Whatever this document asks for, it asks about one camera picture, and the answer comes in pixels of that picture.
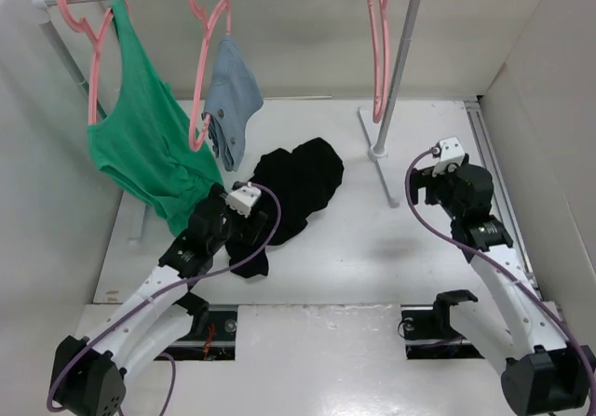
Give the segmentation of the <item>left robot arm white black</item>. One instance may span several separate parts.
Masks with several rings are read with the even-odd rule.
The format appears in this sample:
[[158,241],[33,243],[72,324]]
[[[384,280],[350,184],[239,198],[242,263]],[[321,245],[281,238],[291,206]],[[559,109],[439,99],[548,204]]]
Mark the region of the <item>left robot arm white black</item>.
[[47,410],[74,415],[119,415],[130,383],[167,348],[207,329],[208,304],[192,289],[216,276],[213,258],[231,239],[254,242],[267,217],[257,210],[267,187],[238,182],[231,191],[215,184],[200,200],[186,228],[149,276],[115,312],[82,338],[57,347]]

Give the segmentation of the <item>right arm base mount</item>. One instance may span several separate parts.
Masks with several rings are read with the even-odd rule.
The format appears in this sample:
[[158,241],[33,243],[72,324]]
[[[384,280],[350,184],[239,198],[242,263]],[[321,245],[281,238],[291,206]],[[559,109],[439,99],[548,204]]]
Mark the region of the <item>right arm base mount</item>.
[[408,360],[483,359],[480,352],[453,329],[442,329],[431,305],[400,308],[397,332]]

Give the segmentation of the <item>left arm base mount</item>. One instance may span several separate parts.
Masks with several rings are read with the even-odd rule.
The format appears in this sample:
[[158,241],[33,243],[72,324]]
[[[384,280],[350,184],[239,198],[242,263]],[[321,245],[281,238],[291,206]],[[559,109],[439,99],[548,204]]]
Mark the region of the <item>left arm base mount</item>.
[[233,361],[237,318],[237,305],[212,305],[209,313],[165,352],[176,361]]

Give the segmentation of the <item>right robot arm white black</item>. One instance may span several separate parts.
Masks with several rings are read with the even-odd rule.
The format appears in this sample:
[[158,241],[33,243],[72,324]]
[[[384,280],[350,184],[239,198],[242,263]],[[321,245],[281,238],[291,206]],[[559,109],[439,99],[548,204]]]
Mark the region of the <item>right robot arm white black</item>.
[[582,345],[558,315],[547,307],[524,272],[504,224],[491,212],[491,173],[468,161],[456,143],[427,150],[432,167],[409,166],[405,197],[409,208],[439,205],[451,232],[435,235],[459,248],[490,291],[505,322],[499,326],[481,315],[470,291],[443,292],[430,313],[432,328],[443,336],[463,335],[489,361],[500,378],[504,398],[517,415],[551,415],[585,408],[595,412],[595,355]]

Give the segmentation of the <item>black t shirt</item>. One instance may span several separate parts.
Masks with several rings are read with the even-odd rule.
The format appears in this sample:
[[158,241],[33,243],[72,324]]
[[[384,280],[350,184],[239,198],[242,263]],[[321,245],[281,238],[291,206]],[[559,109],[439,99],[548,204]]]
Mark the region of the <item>black t shirt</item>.
[[225,249],[229,263],[235,265],[248,258],[265,240],[276,247],[300,234],[310,215],[329,205],[343,175],[343,160],[322,138],[304,142],[290,152],[278,148],[263,155],[250,181],[268,188],[278,199],[262,195],[254,210],[266,214],[264,228],[252,245],[228,241]]

